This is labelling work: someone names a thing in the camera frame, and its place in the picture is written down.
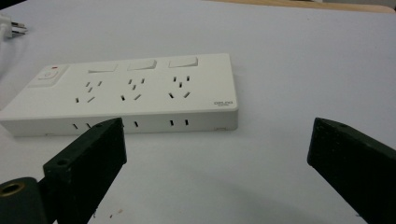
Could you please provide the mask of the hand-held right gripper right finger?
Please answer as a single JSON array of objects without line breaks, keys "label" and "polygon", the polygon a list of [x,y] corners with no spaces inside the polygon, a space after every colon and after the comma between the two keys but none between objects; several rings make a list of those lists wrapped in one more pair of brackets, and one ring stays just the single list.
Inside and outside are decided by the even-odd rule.
[{"label": "hand-held right gripper right finger", "polygon": [[341,122],[316,118],[307,163],[368,224],[396,224],[396,150]]}]

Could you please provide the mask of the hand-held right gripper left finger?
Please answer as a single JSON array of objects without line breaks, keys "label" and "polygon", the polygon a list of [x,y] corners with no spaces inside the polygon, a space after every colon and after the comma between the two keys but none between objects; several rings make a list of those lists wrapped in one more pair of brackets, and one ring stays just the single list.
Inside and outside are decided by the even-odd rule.
[{"label": "hand-held right gripper left finger", "polygon": [[49,222],[87,224],[126,162],[122,119],[92,126],[43,165]]}]

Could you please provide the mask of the white power strip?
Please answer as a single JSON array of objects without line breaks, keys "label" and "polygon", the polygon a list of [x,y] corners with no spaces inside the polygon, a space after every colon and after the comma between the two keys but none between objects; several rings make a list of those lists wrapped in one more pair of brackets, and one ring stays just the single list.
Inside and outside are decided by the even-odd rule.
[{"label": "white power strip", "polygon": [[81,134],[114,118],[126,133],[236,129],[229,55],[49,65],[0,110],[14,136]]}]

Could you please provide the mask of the white power plug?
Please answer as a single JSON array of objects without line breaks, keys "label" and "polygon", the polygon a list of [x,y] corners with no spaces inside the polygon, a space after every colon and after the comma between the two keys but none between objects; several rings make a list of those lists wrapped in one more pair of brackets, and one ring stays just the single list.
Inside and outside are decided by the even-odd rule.
[{"label": "white power plug", "polygon": [[0,13],[0,38],[25,35],[27,31],[23,23],[15,22],[9,16]]}]

